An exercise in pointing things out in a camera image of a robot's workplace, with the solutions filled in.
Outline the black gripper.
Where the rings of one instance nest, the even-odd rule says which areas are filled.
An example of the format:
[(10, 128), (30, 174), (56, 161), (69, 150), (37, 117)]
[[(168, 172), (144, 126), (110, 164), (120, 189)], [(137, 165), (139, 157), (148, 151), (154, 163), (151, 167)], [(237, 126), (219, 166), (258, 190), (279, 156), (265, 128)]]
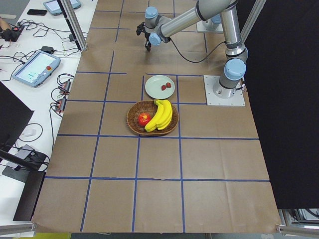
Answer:
[(148, 32), (146, 31), (145, 22), (142, 22), (141, 24), (139, 24), (139, 25), (137, 26), (137, 30), (136, 30), (137, 36), (140, 36), (142, 33), (144, 34), (145, 39), (146, 39), (145, 48), (146, 48), (146, 50), (148, 50), (148, 52), (150, 52), (152, 45), (151, 45), (150, 42), (149, 42), (150, 33), (148, 33)]

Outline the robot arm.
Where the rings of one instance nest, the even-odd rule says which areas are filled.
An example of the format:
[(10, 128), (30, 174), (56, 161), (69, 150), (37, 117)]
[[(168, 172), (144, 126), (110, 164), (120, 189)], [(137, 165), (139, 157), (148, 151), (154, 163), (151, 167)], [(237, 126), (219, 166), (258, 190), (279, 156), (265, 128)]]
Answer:
[(235, 95), (237, 84), (245, 75), (248, 58), (240, 34), (236, 4), (235, 0), (198, 0), (193, 8), (174, 18), (160, 15), (157, 8), (149, 6), (136, 33), (145, 35), (147, 51), (153, 45), (170, 42), (172, 35), (194, 24), (211, 32), (223, 33), (227, 61), (219, 80), (213, 85), (213, 92), (222, 99), (229, 99)]

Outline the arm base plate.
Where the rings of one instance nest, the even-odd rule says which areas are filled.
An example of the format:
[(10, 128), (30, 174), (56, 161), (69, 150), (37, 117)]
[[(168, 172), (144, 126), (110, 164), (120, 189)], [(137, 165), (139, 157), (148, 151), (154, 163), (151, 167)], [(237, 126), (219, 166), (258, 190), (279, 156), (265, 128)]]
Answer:
[(234, 89), (220, 85), (220, 76), (204, 75), (206, 102), (208, 106), (244, 107), (245, 100), (240, 83)]
[(197, 32), (223, 33), (220, 14), (206, 21), (200, 21), (196, 24)]

